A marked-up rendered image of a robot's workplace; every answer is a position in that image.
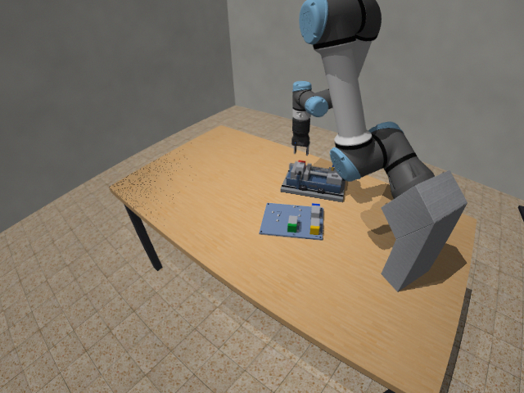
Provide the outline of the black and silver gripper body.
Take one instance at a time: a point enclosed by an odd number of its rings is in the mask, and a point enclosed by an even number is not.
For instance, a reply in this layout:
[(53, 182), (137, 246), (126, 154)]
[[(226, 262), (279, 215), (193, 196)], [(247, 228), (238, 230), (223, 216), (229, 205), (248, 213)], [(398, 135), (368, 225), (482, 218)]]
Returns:
[(307, 111), (296, 111), (292, 108), (292, 132), (291, 144), (293, 146), (309, 146), (310, 116)]

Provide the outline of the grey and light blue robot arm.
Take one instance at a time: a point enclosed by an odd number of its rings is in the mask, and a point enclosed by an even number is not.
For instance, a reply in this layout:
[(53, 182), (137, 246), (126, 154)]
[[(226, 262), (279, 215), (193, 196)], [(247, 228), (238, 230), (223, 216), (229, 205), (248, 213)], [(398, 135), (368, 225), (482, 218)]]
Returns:
[(377, 1), (306, 0), (299, 22), (302, 37), (322, 57), (328, 89), (314, 93), (310, 82), (295, 82), (292, 108), (314, 117), (333, 108), (338, 135), (330, 157), (337, 173), (351, 182), (384, 168), (394, 199), (433, 178), (398, 124), (366, 129), (358, 78), (381, 28)]

